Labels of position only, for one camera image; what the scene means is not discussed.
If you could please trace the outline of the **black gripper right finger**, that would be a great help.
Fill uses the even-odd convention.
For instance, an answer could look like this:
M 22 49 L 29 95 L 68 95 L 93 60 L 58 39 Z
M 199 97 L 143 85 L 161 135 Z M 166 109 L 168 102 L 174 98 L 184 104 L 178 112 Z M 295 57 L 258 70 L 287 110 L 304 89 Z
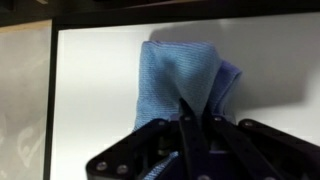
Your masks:
M 320 180 L 319 146 L 253 119 L 235 125 L 208 107 L 202 118 L 211 147 L 227 149 L 242 180 Z

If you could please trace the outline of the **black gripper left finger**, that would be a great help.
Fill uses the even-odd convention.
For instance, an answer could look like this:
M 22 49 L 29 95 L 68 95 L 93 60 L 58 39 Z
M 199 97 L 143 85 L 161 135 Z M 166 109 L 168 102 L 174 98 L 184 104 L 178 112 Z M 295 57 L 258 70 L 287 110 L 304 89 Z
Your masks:
M 154 180 L 210 176 L 208 146 L 185 100 L 173 119 L 153 119 L 89 160 L 87 180 L 143 180 L 161 164 Z

